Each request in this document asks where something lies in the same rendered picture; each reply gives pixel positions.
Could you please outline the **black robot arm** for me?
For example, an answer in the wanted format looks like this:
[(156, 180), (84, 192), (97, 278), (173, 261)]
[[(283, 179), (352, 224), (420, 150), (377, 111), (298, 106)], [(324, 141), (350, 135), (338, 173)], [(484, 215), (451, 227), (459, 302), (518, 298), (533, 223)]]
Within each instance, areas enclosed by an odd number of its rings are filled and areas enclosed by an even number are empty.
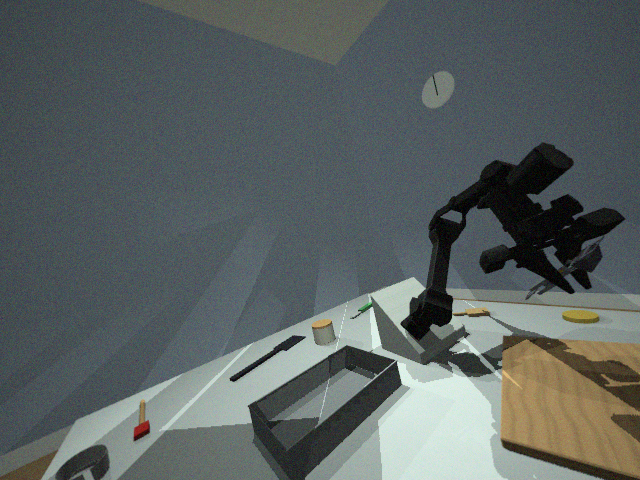
[[(433, 248), (426, 289), (418, 298), (412, 297), (409, 316), (400, 323), (415, 339), (420, 341), (432, 324), (442, 327), (452, 319), (453, 297), (446, 292), (451, 244), (465, 228), (468, 211), (475, 206), (490, 208), (499, 219), (511, 207), (531, 201), (526, 194), (538, 195), (572, 166), (571, 158), (554, 145), (542, 142), (518, 165), (499, 160), (491, 162), (476, 183), (452, 196), (446, 206), (436, 211), (428, 227)], [(583, 211), (569, 194), (550, 204), (552, 208), (545, 211), (538, 206), (530, 209), (532, 215), (524, 219), (518, 216), (509, 219), (514, 235), (522, 244), (527, 244), (532, 237), (543, 237), (576, 223), (572, 216)], [(460, 223), (441, 218), (450, 210), (462, 213)]]

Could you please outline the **wooden board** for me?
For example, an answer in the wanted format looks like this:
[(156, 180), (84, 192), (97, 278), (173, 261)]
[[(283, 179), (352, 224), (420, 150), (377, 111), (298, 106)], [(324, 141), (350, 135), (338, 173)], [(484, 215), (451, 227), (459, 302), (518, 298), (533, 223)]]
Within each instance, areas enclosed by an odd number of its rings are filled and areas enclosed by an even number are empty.
[(640, 480), (640, 344), (503, 336), (503, 448)]

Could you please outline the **grey canister with orange lid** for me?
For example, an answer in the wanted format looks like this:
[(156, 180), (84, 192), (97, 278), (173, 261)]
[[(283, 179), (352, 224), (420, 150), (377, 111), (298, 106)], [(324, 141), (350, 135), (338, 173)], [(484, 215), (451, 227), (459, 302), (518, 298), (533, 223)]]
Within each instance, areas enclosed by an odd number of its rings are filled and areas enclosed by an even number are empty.
[(317, 345), (326, 345), (336, 339), (331, 319), (322, 319), (314, 322), (312, 331)]

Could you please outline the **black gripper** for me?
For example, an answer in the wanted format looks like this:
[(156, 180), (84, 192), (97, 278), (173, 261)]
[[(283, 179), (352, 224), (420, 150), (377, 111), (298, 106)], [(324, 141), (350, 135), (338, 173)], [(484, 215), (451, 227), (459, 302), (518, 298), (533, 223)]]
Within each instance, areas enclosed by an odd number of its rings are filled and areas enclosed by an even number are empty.
[[(578, 256), (581, 252), (581, 246), (585, 241), (609, 233), (626, 218), (617, 210), (602, 208), (579, 216), (575, 220), (576, 223), (572, 224), (568, 228), (560, 231), (554, 230), (553, 233), (543, 237), (532, 237), (532, 240), (527, 244), (522, 244), (514, 235), (509, 219), (514, 216), (518, 216), (520, 219), (531, 216), (532, 213), (530, 212), (530, 209), (537, 206), (542, 208), (538, 202), (535, 204), (531, 201), (523, 202), (511, 207), (501, 214), (498, 220), (503, 225), (502, 229), (510, 234), (516, 242), (516, 245), (508, 249), (507, 246), (502, 244), (483, 251), (480, 256), (479, 264), (484, 273), (488, 274), (503, 269), (505, 261), (513, 259), (517, 262), (517, 268), (524, 267), (545, 278), (565, 292), (572, 294), (574, 293), (573, 288), (548, 261), (543, 248), (553, 245), (557, 250), (554, 253), (555, 257), (562, 265), (565, 265), (565, 262), (568, 259), (572, 260)], [(547, 240), (550, 241), (545, 242)], [(565, 266), (568, 268), (569, 265), (570, 263)], [(570, 274), (584, 289), (591, 288), (586, 271), (577, 268)]]

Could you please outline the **yellow round disc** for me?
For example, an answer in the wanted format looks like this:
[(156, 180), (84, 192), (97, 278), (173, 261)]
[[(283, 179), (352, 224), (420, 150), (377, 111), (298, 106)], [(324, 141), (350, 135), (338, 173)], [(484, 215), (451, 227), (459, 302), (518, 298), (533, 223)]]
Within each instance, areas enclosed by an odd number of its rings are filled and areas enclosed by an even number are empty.
[(562, 312), (562, 318), (574, 323), (596, 323), (600, 321), (599, 314), (585, 310), (564, 311)]

